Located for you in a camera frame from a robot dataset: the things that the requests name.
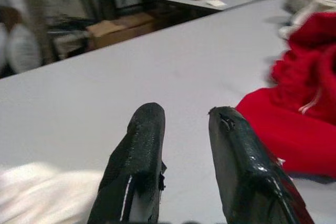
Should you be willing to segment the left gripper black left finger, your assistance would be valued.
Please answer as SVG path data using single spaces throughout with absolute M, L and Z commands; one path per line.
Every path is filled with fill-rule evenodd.
M 90 222 L 157 222 L 164 190 L 162 148 L 165 112 L 157 103 L 140 106 L 111 153 Z

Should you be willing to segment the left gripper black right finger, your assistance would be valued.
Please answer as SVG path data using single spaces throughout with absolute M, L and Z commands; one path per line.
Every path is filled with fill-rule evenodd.
M 230 106 L 209 113 L 209 139 L 227 223 L 313 223 L 278 158 Z

